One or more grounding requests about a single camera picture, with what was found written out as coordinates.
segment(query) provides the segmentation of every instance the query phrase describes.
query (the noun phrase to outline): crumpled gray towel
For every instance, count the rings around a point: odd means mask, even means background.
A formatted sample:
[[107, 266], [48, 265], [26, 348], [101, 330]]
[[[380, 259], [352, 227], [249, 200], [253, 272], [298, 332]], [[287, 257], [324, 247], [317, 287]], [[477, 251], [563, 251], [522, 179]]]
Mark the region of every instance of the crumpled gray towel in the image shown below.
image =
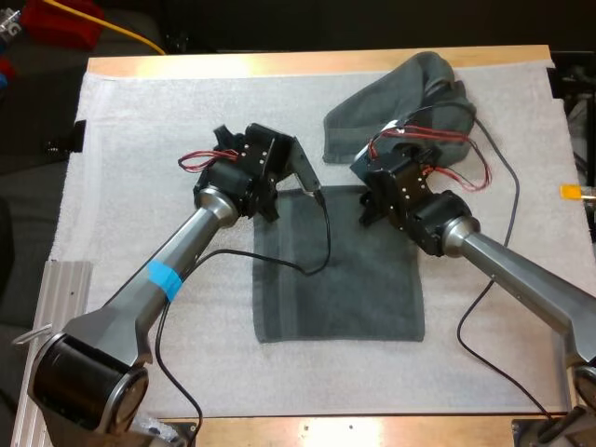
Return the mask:
[[[325, 116], [323, 160], [351, 163], [389, 121], [404, 119], [421, 107], [441, 102], [457, 102], [476, 112], [466, 97], [464, 83], [455, 81], [449, 62], [434, 52], [418, 53]], [[469, 133], [474, 122], [466, 111], [446, 106], [416, 114], [412, 124]], [[443, 167], [464, 159], [469, 150], [461, 143], [440, 143], [438, 147], [438, 164]]]
[[[417, 248], [385, 219], [359, 224], [360, 186], [323, 188], [332, 257], [305, 277], [288, 267], [253, 262], [254, 330], [261, 343], [287, 340], [422, 341], [425, 333]], [[301, 190], [279, 194], [279, 219], [254, 218], [257, 253], [312, 269], [327, 252], [320, 207]]]

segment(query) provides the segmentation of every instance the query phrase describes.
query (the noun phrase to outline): wooden table edge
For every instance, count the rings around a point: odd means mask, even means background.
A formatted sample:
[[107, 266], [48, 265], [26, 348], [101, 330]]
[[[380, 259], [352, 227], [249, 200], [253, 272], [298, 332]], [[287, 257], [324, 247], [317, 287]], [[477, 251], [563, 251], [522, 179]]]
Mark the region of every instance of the wooden table edge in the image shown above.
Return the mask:
[[230, 78], [267, 75], [324, 75], [396, 68], [421, 51], [435, 51], [453, 67], [550, 60], [546, 45], [444, 47], [91, 58], [88, 72], [145, 79]]
[[[528, 414], [278, 416], [205, 419], [201, 447], [496, 447], [513, 445], [513, 420]], [[166, 422], [195, 422], [168, 419]]]

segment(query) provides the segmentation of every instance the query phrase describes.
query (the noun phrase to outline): white terry cloth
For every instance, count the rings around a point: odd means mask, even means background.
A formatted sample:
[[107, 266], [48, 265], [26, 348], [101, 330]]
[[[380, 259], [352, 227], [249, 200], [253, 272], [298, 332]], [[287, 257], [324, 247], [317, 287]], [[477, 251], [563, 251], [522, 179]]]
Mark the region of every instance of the white terry cloth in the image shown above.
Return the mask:
[[[551, 98], [547, 65], [456, 73], [521, 180], [511, 248], [594, 293], [582, 205], [559, 198], [559, 184], [574, 182], [576, 170], [562, 103]], [[51, 258], [92, 261], [88, 310], [101, 306], [193, 212], [197, 176], [180, 170], [176, 160], [211, 148], [211, 132], [221, 124], [238, 132], [257, 122], [296, 135], [323, 184], [357, 183], [347, 166], [322, 162], [323, 116], [381, 75], [114, 80], [87, 74], [79, 109], [79, 119], [88, 120], [85, 148], [82, 155], [71, 155]], [[430, 186], [453, 188], [484, 233], [502, 240], [513, 182], [478, 129], [472, 137], [493, 170], [490, 188], [468, 194], [439, 174], [431, 176]], [[454, 168], [481, 179], [481, 164], [471, 152]], [[223, 230], [211, 248], [251, 250], [252, 236], [251, 222], [243, 219]], [[457, 321], [487, 283], [466, 260], [420, 252], [423, 343], [272, 345], [259, 345], [253, 332], [251, 262], [228, 255], [209, 260], [184, 283], [170, 310], [164, 360], [206, 416], [535, 412], [521, 392], [455, 340]], [[472, 314], [464, 336], [548, 409], [566, 408], [558, 337], [499, 287]], [[150, 379], [145, 412], [194, 414], [156, 366], [150, 367]]]

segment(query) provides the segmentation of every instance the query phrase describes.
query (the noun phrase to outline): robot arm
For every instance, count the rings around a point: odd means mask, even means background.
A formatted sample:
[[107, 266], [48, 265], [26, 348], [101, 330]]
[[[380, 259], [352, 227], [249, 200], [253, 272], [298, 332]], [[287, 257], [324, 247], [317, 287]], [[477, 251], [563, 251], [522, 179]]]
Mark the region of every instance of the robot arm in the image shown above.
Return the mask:
[[221, 228], [240, 216], [277, 217], [278, 182], [295, 174], [307, 194], [322, 200], [319, 183], [300, 143], [257, 124], [244, 135], [215, 130], [217, 159], [195, 186], [196, 211], [101, 309], [74, 318], [52, 337], [34, 362], [29, 395], [40, 407], [55, 447], [167, 446], [129, 431], [149, 380], [148, 332], [194, 270]]
[[596, 298], [481, 233], [467, 204], [451, 191], [432, 193], [417, 156], [421, 147], [399, 143], [391, 152], [360, 155], [352, 170], [368, 185], [360, 221], [389, 221], [427, 254], [464, 256], [560, 333], [575, 386], [596, 410]]

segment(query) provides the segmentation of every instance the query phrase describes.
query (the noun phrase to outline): blue tape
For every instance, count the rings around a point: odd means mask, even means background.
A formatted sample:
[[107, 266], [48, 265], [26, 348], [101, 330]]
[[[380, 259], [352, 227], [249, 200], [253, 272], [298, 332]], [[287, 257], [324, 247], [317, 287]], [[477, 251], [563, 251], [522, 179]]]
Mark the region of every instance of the blue tape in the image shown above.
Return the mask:
[[166, 293], [168, 301], [174, 301], [176, 293], [183, 286], [183, 281], [176, 271], [156, 260], [149, 261], [147, 270], [149, 270], [149, 280]]

